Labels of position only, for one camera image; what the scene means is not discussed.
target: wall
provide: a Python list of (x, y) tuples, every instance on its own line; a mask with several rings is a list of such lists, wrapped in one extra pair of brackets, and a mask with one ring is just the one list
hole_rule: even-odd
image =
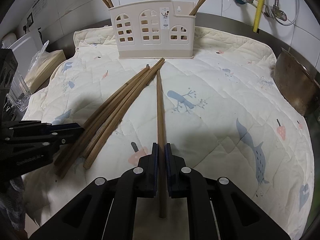
[[(112, 1), (116, 6), (142, 0)], [(288, 19), (294, 19), (294, 0), (280, 0), (280, 8)], [(17, 29), (19, 36), (24, 34), (22, 27), (31, 11), (32, 8)], [(253, 25), (255, 11), (254, 6), (237, 5), (233, 0), (207, 0), (199, 9), (199, 12), (232, 18), (249, 25)], [(101, 0), (47, 0), (46, 8), (34, 19), (31, 29), (41, 27), (43, 41), (49, 39), (53, 42), (75, 30), (108, 18), (108, 8)], [(304, 0), (300, 0), (300, 13), (295, 25), (285, 27), (261, 15), (259, 28), (291, 45), (320, 70), (320, 26)]]

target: yellow flexible hose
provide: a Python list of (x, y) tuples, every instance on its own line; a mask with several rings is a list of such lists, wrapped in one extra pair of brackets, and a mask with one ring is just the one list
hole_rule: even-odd
[(264, 2), (264, 0), (259, 0), (258, 1), (258, 6), (257, 6), (257, 10), (256, 10), (256, 16), (254, 18), (254, 23), (253, 23), (253, 31), (255, 33), (258, 32), (261, 13), (262, 13), (263, 2)]

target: metal pot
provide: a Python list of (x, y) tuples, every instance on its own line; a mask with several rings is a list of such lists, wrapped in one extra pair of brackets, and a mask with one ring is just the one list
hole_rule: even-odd
[(319, 107), (320, 86), (315, 80), (317, 71), (308, 69), (285, 49), (282, 49), (274, 71), (274, 81), (296, 111), (306, 116)]

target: gray cloth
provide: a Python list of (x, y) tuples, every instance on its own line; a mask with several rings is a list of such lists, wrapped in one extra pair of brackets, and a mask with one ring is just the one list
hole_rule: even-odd
[(15, 230), (24, 229), (26, 212), (23, 205), (22, 178), (11, 179), (3, 186), (6, 191), (0, 192), (0, 211), (7, 223)]

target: white container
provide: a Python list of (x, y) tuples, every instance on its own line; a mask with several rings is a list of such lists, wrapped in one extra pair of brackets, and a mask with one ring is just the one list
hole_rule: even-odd
[(110, 8), (119, 58), (193, 58), (194, 7), (153, 0)]

